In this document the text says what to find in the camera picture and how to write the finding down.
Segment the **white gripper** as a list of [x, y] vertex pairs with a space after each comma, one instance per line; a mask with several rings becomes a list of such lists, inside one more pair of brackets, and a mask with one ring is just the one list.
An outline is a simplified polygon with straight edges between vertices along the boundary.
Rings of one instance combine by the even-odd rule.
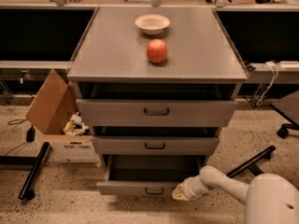
[[172, 192], [172, 198], [177, 201], [193, 201], [208, 194], [209, 189], [199, 175], [189, 177], [178, 184]]

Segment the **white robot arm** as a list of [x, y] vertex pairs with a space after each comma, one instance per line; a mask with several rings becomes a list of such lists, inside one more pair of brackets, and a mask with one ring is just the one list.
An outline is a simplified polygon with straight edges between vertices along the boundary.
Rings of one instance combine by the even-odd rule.
[[172, 198], [197, 200], [213, 189], [222, 189], [245, 205], [246, 224], [299, 224], [299, 190], [279, 175], [260, 174], [246, 184], [207, 165], [199, 175], [179, 183]]

